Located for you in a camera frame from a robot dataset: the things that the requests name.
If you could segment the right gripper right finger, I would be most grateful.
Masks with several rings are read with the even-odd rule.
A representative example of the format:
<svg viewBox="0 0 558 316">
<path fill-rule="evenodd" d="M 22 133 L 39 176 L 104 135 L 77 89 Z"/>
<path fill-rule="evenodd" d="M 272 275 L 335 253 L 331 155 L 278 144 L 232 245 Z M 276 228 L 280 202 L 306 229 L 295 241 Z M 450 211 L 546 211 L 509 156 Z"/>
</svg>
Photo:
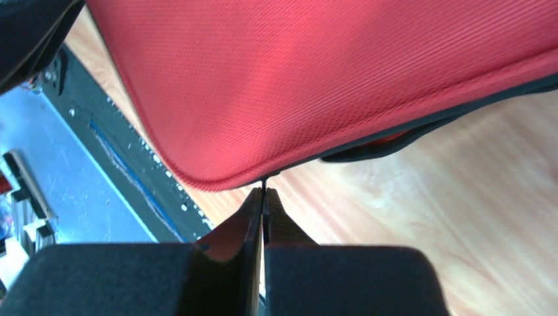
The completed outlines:
<svg viewBox="0 0 558 316">
<path fill-rule="evenodd" d="M 285 212 L 278 192 L 263 202 L 269 315 L 447 315 L 438 276 L 419 250 L 321 246 Z"/>
</svg>

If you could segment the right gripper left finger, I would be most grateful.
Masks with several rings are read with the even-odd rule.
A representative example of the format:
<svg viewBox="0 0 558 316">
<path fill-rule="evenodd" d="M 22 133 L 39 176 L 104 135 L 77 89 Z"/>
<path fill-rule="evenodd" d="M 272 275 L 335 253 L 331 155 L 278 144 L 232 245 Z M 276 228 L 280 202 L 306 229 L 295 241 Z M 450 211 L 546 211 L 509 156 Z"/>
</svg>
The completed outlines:
<svg viewBox="0 0 558 316">
<path fill-rule="evenodd" d="M 62 244 L 33 256 L 2 315 L 256 315 L 263 191 L 194 243 Z"/>
</svg>

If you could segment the black cloth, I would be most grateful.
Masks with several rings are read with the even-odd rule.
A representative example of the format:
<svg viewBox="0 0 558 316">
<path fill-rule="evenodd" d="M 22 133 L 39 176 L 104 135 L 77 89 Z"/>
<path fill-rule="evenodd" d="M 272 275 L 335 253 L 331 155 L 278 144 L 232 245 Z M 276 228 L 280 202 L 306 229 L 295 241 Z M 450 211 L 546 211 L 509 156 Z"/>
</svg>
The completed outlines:
<svg viewBox="0 0 558 316">
<path fill-rule="evenodd" d="M 50 65 L 84 5 L 76 0 L 1 2 L 1 93 Z"/>
</svg>

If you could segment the red black medicine case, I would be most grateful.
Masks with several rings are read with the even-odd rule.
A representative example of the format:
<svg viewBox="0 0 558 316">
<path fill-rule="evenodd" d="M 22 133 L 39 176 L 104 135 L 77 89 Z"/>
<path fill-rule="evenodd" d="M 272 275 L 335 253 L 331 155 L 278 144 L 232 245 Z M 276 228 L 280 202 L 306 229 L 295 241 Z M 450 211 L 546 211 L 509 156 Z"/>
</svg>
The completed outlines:
<svg viewBox="0 0 558 316">
<path fill-rule="evenodd" d="M 557 87 L 556 1 L 89 1 L 169 169 L 236 188 Z"/>
</svg>

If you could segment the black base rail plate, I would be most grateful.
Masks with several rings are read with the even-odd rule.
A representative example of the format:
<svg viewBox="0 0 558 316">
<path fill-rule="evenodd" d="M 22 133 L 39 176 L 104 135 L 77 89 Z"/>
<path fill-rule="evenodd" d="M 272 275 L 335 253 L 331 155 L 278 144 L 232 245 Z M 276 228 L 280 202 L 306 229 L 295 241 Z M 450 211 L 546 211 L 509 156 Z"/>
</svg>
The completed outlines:
<svg viewBox="0 0 558 316">
<path fill-rule="evenodd" d="M 214 228 L 147 141 L 101 89 L 67 46 L 50 70 L 47 97 L 84 145 L 98 170 L 158 241 L 195 242 Z"/>
</svg>

